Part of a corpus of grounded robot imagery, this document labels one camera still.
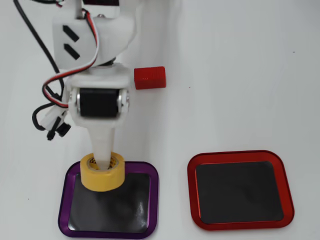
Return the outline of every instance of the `white table surface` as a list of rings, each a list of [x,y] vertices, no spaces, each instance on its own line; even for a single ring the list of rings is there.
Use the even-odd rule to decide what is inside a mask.
[[[320,239],[320,1],[147,0],[119,58],[165,66],[167,88],[131,91],[115,151],[159,173],[151,240]],[[21,0],[53,51],[57,9]],[[91,152],[85,129],[46,140],[32,111],[53,74],[11,0],[0,8],[0,239],[67,239],[57,220],[68,168]],[[269,150],[285,165],[295,208],[281,229],[208,232],[190,214],[187,164],[205,152]]]

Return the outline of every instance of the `purple square frame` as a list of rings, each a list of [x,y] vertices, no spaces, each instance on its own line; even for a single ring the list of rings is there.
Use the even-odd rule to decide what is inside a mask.
[[[71,205],[74,195],[76,175],[80,173],[80,162],[73,164],[65,175],[58,226],[60,231],[71,238],[97,238],[97,239],[145,239],[149,237],[157,226],[158,221],[158,197],[159,175],[154,166],[147,162],[125,162],[125,174],[148,174],[150,177],[149,207],[147,229],[142,233],[129,232],[101,232],[101,231],[73,231],[68,227]]]

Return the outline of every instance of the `masking tape roll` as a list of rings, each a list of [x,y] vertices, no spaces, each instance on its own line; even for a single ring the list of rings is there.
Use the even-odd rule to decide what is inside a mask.
[[[115,153],[111,153],[108,170],[99,170],[94,154],[88,154],[80,162],[82,184],[94,192],[106,192],[120,187],[125,181],[125,160]]]

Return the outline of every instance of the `red block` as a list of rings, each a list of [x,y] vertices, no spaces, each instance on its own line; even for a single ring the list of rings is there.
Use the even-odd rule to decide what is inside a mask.
[[[158,89],[165,88],[166,69],[164,66],[145,67],[134,69],[135,89]]]

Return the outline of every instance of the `white wire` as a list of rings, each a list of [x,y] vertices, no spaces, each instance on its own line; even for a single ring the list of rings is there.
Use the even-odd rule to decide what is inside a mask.
[[[100,38],[99,38],[99,33],[98,33],[98,29],[97,29],[96,23],[94,22],[94,19],[93,19],[93,17],[92,17],[91,14],[90,14],[90,19],[91,19],[91,21],[92,21],[93,29],[94,29],[95,34],[96,34],[96,49],[95,49],[95,53],[94,53],[94,56],[93,56],[93,58],[91,59],[91,61],[88,62],[88,63],[86,63],[86,64],[84,64],[84,65],[82,65],[82,66],[77,66],[77,67],[75,67],[75,68],[73,68],[73,69],[70,69],[70,70],[68,70],[68,71],[66,71],[66,72],[64,72],[64,73],[55,74],[55,75],[53,75],[52,77],[48,78],[48,80],[50,80],[50,79],[52,79],[52,78],[55,78],[56,76],[61,75],[61,74],[65,74],[65,73],[68,73],[68,72],[74,72],[74,71],[77,71],[77,70],[79,70],[79,69],[86,68],[87,66],[90,66],[90,65],[94,64],[94,62],[97,60],[98,53],[99,53],[99,48],[100,48]],[[44,91],[47,93],[48,96],[50,96],[50,93],[47,91],[47,89],[44,89]],[[58,99],[54,99],[54,101],[57,102],[57,103],[59,103],[59,104],[64,104],[64,105],[67,105],[67,104],[68,104],[68,102],[63,102],[63,101],[60,101],[60,100],[58,100]]]

